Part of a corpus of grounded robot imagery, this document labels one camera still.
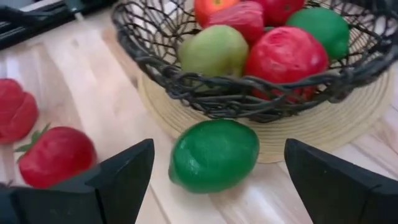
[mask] light wood surface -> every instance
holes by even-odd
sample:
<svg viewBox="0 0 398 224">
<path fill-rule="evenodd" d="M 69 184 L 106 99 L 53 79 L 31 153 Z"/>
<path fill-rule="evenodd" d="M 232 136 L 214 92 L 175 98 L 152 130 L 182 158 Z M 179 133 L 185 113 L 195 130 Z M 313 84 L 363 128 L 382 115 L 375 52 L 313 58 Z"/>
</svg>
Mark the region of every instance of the light wood surface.
<svg viewBox="0 0 398 224">
<path fill-rule="evenodd" d="M 102 160 L 144 138 L 154 139 L 155 164 L 138 224 L 311 223 L 283 162 L 258 164 L 243 183 L 219 194 L 194 195 L 172 184 L 167 169 L 174 140 L 143 107 L 135 85 L 139 75 L 115 41 L 108 11 L 0 52 L 0 77 L 20 81 L 38 101 L 41 115 L 34 129 L 48 122 L 81 129 Z M 398 88 L 372 129 L 334 154 L 398 179 L 397 139 Z M 25 142 L 1 150 L 1 182 L 15 176 L 23 184 L 13 166 L 18 155 L 12 158 L 11 149 Z"/>
</svg>

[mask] round straw mat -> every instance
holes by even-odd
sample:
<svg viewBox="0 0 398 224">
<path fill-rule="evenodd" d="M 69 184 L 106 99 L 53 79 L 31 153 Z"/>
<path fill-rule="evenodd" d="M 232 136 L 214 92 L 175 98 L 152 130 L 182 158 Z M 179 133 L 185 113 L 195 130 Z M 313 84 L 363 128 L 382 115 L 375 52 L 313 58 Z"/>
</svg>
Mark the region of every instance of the round straw mat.
<svg viewBox="0 0 398 224">
<path fill-rule="evenodd" d="M 390 70 L 371 85 L 354 90 L 342 103 L 326 102 L 299 116 L 266 124 L 247 119 L 238 121 L 259 136 L 260 163 L 283 161 L 287 138 L 330 152 L 366 132 L 389 106 L 393 90 L 394 74 Z M 209 119 L 201 112 L 183 106 L 180 101 L 170 99 L 162 87 L 144 74 L 139 79 L 139 94 L 151 116 L 173 138 L 178 138 L 190 126 Z"/>
</svg>

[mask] green pear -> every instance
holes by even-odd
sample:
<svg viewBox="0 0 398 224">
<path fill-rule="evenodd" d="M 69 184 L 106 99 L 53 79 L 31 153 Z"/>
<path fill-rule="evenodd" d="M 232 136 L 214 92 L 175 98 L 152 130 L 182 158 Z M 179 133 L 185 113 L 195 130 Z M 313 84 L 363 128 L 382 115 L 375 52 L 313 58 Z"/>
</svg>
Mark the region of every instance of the green pear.
<svg viewBox="0 0 398 224">
<path fill-rule="evenodd" d="M 178 59 L 185 72 L 241 77 L 248 53 L 249 46 L 239 31 L 215 25 L 185 40 L 178 49 Z"/>
</svg>

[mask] green lime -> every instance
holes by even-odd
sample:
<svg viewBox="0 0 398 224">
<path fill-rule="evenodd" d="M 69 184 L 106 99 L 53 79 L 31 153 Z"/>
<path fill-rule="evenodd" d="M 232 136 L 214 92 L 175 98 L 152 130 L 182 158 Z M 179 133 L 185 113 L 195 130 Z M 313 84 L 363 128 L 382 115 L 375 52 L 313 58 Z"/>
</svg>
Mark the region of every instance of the green lime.
<svg viewBox="0 0 398 224">
<path fill-rule="evenodd" d="M 235 186 L 252 171 L 259 154 L 259 139 L 235 121 L 204 121 L 186 130 L 170 158 L 172 182 L 198 194 Z"/>
<path fill-rule="evenodd" d="M 286 25 L 311 33 L 325 48 L 330 60 L 340 59 L 348 53 L 348 24 L 335 11 L 323 7 L 303 9 L 293 14 Z"/>
</svg>

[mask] wire basket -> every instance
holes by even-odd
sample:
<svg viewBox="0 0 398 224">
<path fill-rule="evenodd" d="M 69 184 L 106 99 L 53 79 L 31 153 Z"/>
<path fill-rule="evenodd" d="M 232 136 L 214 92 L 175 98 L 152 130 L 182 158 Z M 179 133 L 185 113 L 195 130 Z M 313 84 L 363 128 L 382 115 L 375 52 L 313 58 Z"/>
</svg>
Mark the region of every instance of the wire basket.
<svg viewBox="0 0 398 224">
<path fill-rule="evenodd" d="M 165 88 L 171 99 L 210 118 L 249 118 L 265 123 L 297 115 L 325 101 L 339 103 L 355 88 L 376 81 L 398 59 L 398 4 L 390 0 L 309 0 L 306 8 L 330 8 L 349 24 L 349 54 L 333 61 L 329 70 L 299 82 L 278 84 L 252 76 L 210 78 L 183 72 L 177 49 L 184 39 L 200 32 L 192 2 L 124 1 L 116 6 L 113 23 L 119 43 L 151 80 Z M 297 94 L 306 87 L 317 89 L 310 100 Z M 269 100 L 252 96 L 253 90 Z"/>
</svg>

